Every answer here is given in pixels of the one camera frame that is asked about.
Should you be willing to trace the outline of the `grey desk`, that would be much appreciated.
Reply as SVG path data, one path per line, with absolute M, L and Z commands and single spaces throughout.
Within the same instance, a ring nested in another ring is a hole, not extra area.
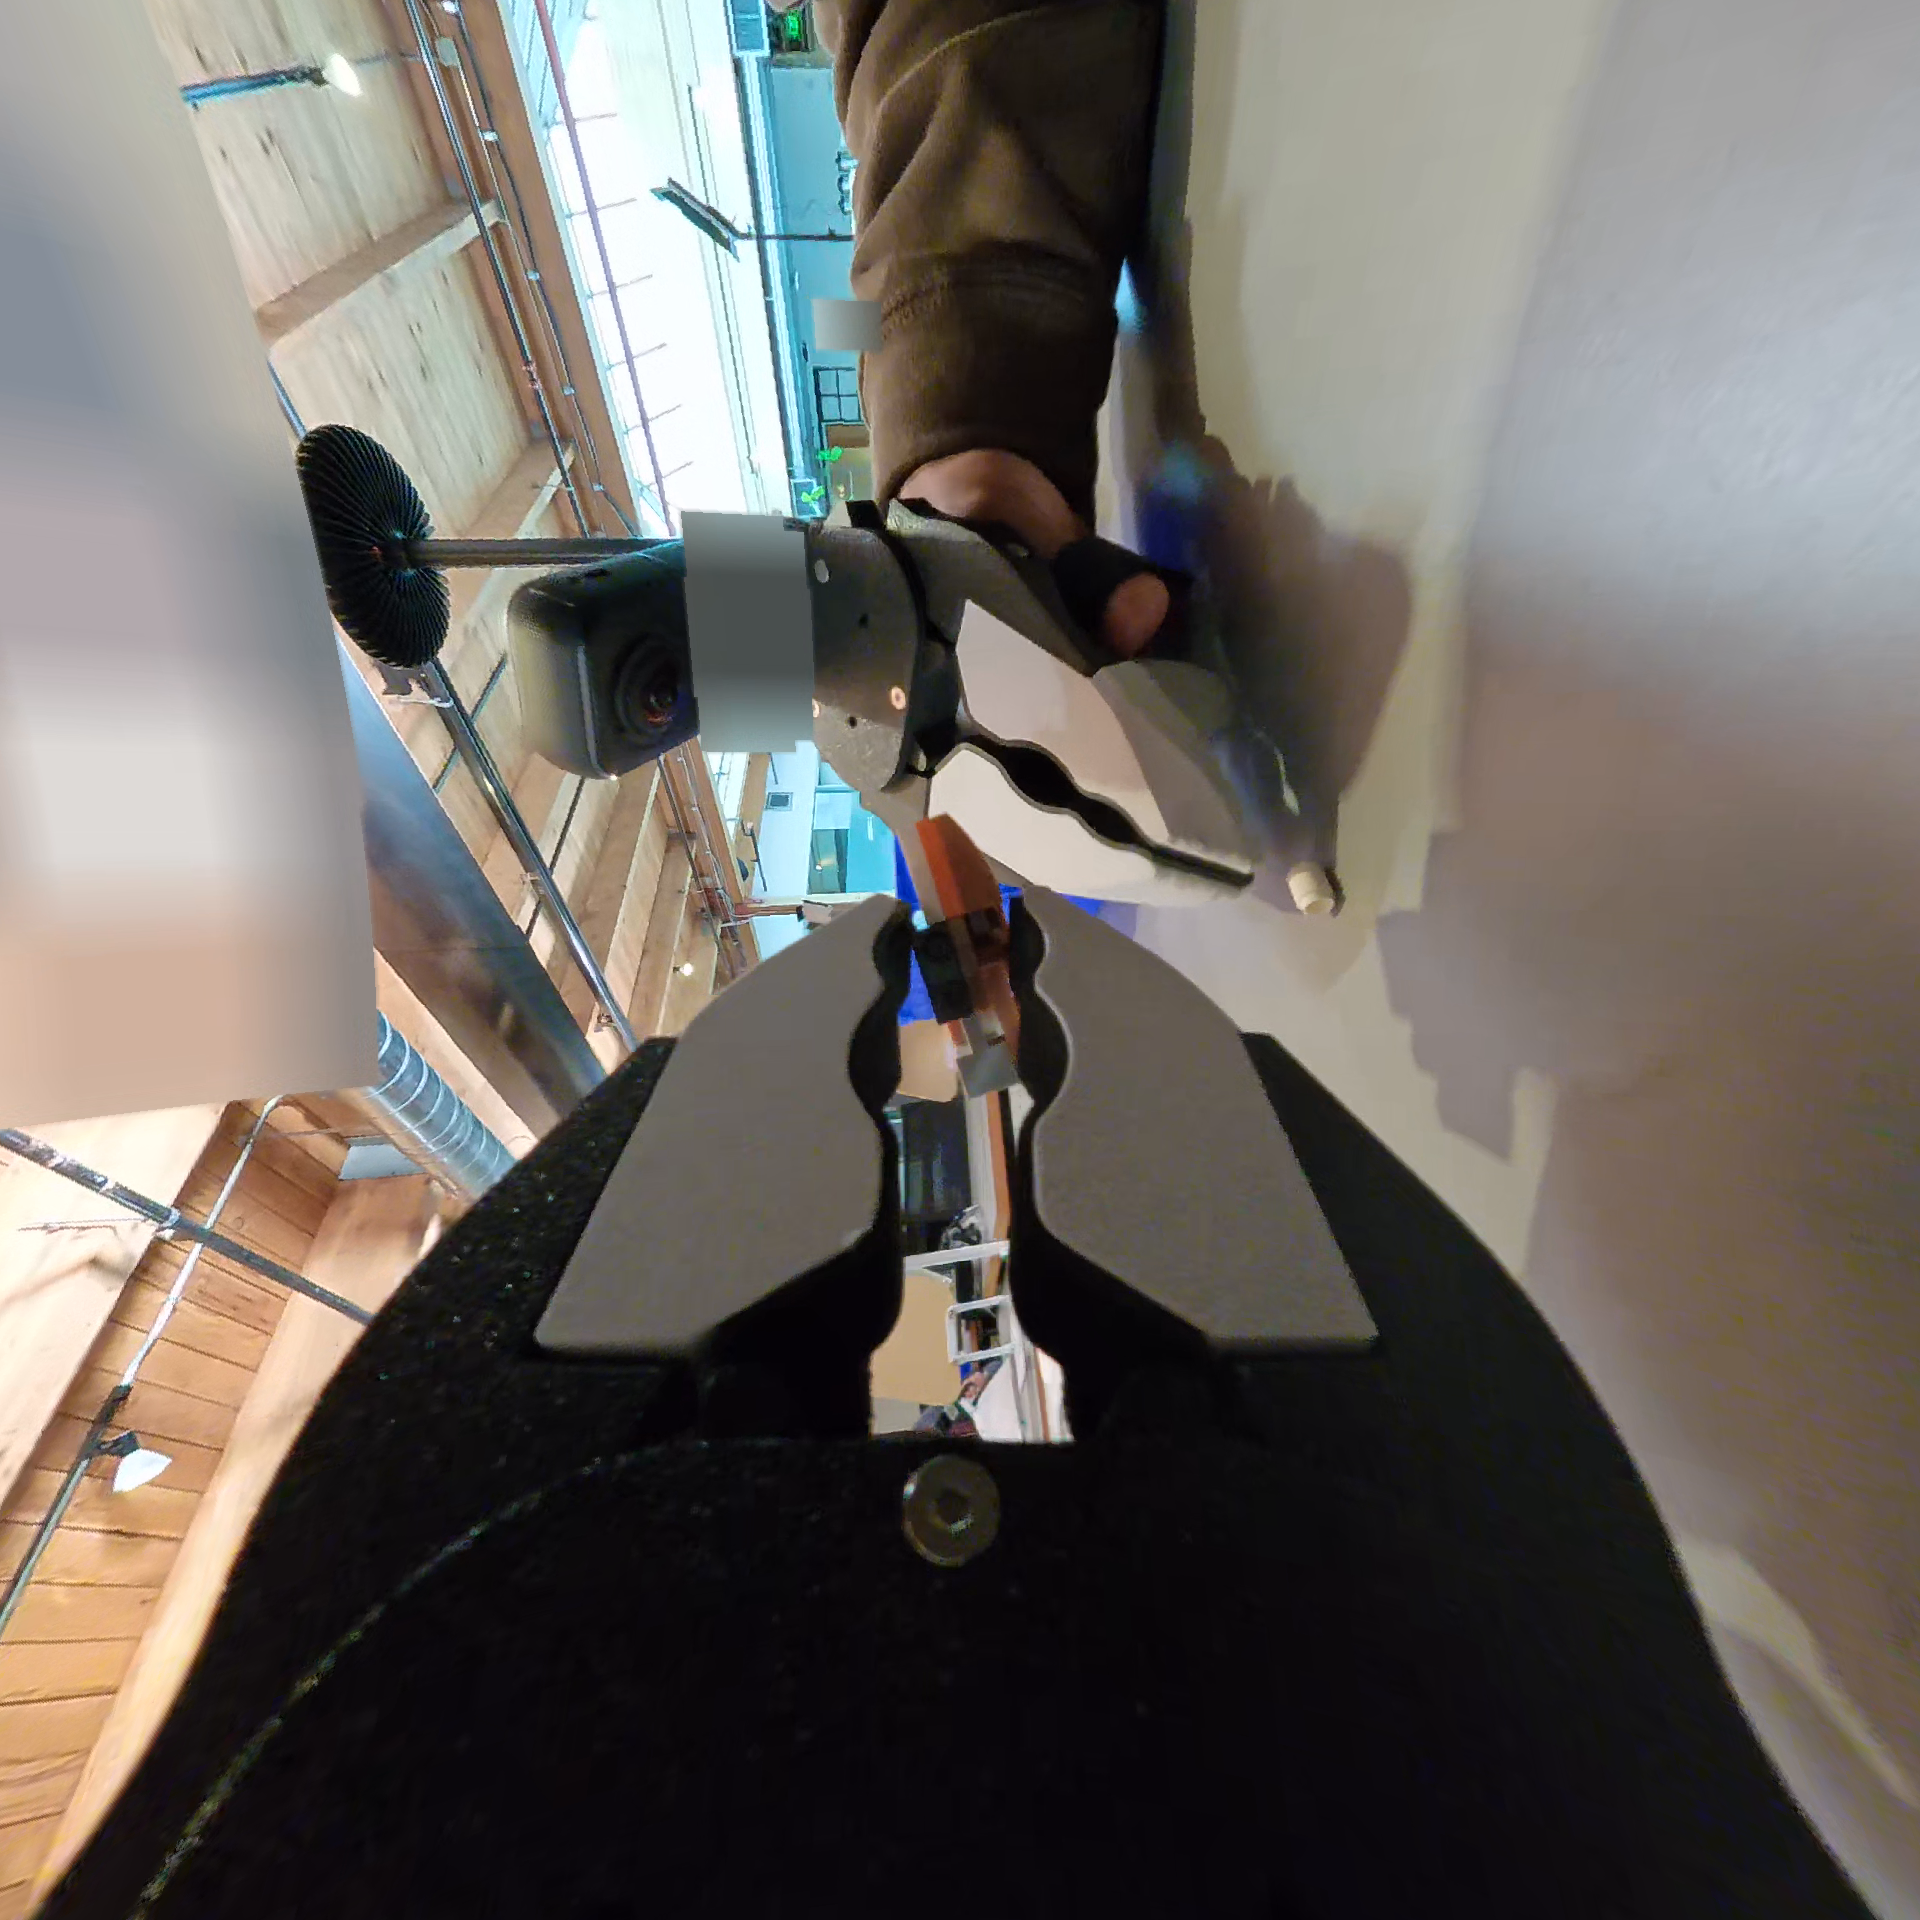
M 1186 443 L 1346 887 L 1143 937 L 1586 1370 L 1916 1915 L 1916 4 L 1174 4 L 1104 514 Z

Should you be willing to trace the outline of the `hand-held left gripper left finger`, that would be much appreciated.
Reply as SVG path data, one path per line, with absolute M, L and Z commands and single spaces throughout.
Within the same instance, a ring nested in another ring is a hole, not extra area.
M 902 995 L 904 906 L 870 896 L 709 1001 L 669 1050 L 537 1344 L 706 1361 L 750 1313 L 826 1279 L 870 1354 L 902 1280 L 885 1121 Z

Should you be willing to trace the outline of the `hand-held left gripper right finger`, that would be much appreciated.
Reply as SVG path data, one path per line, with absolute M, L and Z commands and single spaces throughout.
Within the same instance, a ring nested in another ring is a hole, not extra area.
M 1213 1354 L 1366 1352 L 1376 1321 L 1234 1021 L 1064 896 L 1016 906 L 1040 1243 Z

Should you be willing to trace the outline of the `person's right hand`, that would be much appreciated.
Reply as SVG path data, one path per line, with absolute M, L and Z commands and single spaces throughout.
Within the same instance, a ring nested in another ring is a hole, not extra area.
M 896 491 L 919 509 L 958 521 L 986 521 L 1054 562 L 1066 546 L 1092 537 L 1042 468 L 1001 449 L 952 452 L 914 468 Z M 1096 628 L 1117 656 L 1143 655 L 1161 635 L 1169 613 L 1162 579 L 1129 559 L 1129 572 L 1110 587 Z

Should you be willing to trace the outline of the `black floor lamp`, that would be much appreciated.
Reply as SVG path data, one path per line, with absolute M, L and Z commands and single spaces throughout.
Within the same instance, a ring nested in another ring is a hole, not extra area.
M 453 569 L 585 568 L 629 555 L 684 561 L 677 539 L 439 537 L 409 474 L 346 423 L 306 431 L 294 472 L 335 624 L 374 663 L 398 671 L 440 655 Z

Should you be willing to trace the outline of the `small brown brick assembly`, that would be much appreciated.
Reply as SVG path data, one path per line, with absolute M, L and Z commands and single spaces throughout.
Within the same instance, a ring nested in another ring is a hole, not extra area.
M 945 815 L 912 824 L 900 848 L 924 923 L 914 937 L 919 973 L 959 1088 L 966 1098 L 1008 1093 L 1018 1079 L 1018 1009 L 1006 890 Z

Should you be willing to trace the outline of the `black studio light stand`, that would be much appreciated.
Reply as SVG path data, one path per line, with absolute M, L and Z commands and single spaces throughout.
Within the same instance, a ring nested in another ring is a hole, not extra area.
M 678 181 L 653 185 L 650 200 L 677 211 L 681 220 L 726 256 L 738 256 L 738 250 L 765 250 L 774 245 L 852 245 L 852 231 L 767 231 L 734 225 L 725 212 L 693 195 Z

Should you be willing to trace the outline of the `silver spiral air duct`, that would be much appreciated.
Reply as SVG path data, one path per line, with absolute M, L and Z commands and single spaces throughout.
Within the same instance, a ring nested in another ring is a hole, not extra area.
M 513 1167 L 513 1154 L 381 1013 L 374 1016 L 374 1077 L 353 1093 L 410 1164 L 462 1201 L 477 1201 Z

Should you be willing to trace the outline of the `rectangular metal air duct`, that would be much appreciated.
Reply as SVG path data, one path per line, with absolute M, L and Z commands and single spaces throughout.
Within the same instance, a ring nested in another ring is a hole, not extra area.
M 608 1071 L 342 642 L 338 655 L 364 787 L 374 948 L 465 1064 L 544 1135 Z

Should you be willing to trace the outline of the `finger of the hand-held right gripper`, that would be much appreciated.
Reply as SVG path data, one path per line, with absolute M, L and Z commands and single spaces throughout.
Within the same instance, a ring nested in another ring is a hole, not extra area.
M 1114 906 L 1200 906 L 1256 876 L 1237 797 L 1212 756 L 1119 741 L 1064 764 L 1049 748 L 956 738 L 927 754 L 927 816 L 959 824 L 1018 884 Z
M 1252 879 L 1216 754 L 1220 684 L 1192 663 L 1082 675 L 968 604 L 956 642 L 956 824 L 1016 879 Z

